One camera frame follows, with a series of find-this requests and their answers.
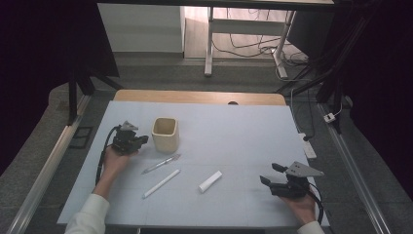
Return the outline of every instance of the white tube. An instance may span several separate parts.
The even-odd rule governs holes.
[[[221,172],[216,172],[214,175],[212,175],[211,177],[209,177],[207,180],[205,180],[201,185],[200,185],[200,191],[201,193],[205,193],[207,191],[207,189],[210,188],[210,186],[215,183],[219,178],[222,177],[222,173]]]
[[[178,175],[180,173],[180,170],[177,169],[175,172],[172,174],[168,175],[168,177],[164,178],[161,182],[159,182],[157,185],[153,186],[151,189],[149,189],[147,192],[145,192],[142,196],[143,199],[149,197],[153,192],[155,192],[158,188],[160,188],[162,185],[167,183],[170,179],[172,179],[174,176]]]

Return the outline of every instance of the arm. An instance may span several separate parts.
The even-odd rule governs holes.
[[[292,210],[302,225],[298,234],[323,234],[319,223],[316,221],[316,202],[309,195],[299,199],[280,197]]]
[[[65,233],[104,233],[104,219],[109,210],[107,200],[110,189],[118,174],[128,164],[131,156],[132,154],[119,156],[111,146],[106,148],[103,162],[104,171],[100,181],[82,210],[69,220]]]

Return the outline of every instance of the person's hand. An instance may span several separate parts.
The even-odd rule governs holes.
[[[127,166],[132,155],[137,154],[135,151],[129,155],[119,155],[111,145],[106,148],[103,161],[103,174],[100,179],[116,178],[118,174]]]
[[[290,199],[284,197],[280,198],[284,202],[286,202],[286,204],[300,221],[301,225],[316,221],[316,202],[308,194],[306,194],[305,197],[298,199]]]
[[[107,200],[112,183],[127,166],[131,156],[135,154],[137,154],[137,151],[129,155],[118,155],[112,146],[108,146],[105,150],[103,173],[94,188],[94,194],[100,195]]]

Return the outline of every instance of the metal frame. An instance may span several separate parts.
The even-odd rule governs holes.
[[[327,113],[324,107],[321,104],[318,104],[319,113],[321,116],[324,116]],[[379,206],[377,205],[376,199],[371,194],[370,190],[364,178],[357,166],[357,163],[347,146],[347,143],[344,141],[343,137],[337,133],[335,128],[328,124],[328,130],[330,131],[331,138],[336,145],[341,158],[343,159],[343,163],[346,166],[347,172],[352,179],[353,184],[357,190],[358,196],[361,202],[364,204],[368,215],[370,216],[371,223],[373,224],[374,228],[376,229],[377,233],[380,234],[390,234],[392,233],[389,225],[387,224],[383,213],[381,212]]]
[[[365,4],[354,4],[353,8],[364,8]],[[192,7],[218,7],[218,8],[246,8],[246,9],[266,9],[266,10],[287,10],[287,11],[311,11],[311,12],[337,12],[347,11],[352,6],[351,2],[343,1],[340,4],[330,3],[309,3],[309,2],[287,2],[287,1],[266,1],[266,0],[97,0],[97,3],[113,4],[137,4],[155,6],[192,6]]]
[[[232,34],[250,34],[250,35],[270,35],[280,36],[280,42],[276,50],[272,51],[272,56],[277,66],[277,71],[282,79],[287,78],[285,68],[282,64],[282,47],[285,43],[286,36],[289,32],[294,13],[288,16],[285,22],[280,21],[256,21],[256,20],[238,20],[238,19],[214,19],[213,7],[207,8],[208,30],[206,44],[206,66],[205,76],[212,75],[212,35],[213,33],[232,33]]]
[[[53,175],[57,169],[58,164],[61,161],[61,158],[66,151],[70,140],[76,132],[81,120],[82,115],[85,112],[85,109],[89,103],[91,97],[82,96],[79,105],[78,105],[78,115],[74,119],[71,126],[66,126],[61,133],[57,143],[52,150],[48,160],[43,166],[42,171],[37,176],[36,181],[33,183],[30,191],[28,192],[26,198],[24,199],[23,204],[21,205],[18,214],[16,214],[15,219],[7,231],[8,234],[12,233],[24,233],[30,220],[33,218],[34,213],[43,198],[43,195],[46,192],[46,189],[49,186],[50,181],[52,180]]]

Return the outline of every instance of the white table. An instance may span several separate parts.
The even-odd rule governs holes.
[[[179,121],[179,160],[141,172],[170,155],[155,150],[152,137],[115,182],[107,224],[136,227],[296,227],[289,208],[259,176],[286,182],[272,163],[308,165],[288,106],[111,101],[58,223],[80,211],[94,189],[100,152],[109,131],[125,120],[151,134],[157,117]],[[181,173],[146,199],[142,194],[174,170]],[[198,186],[215,172],[223,176],[206,193]],[[325,218],[322,225],[328,225]]]

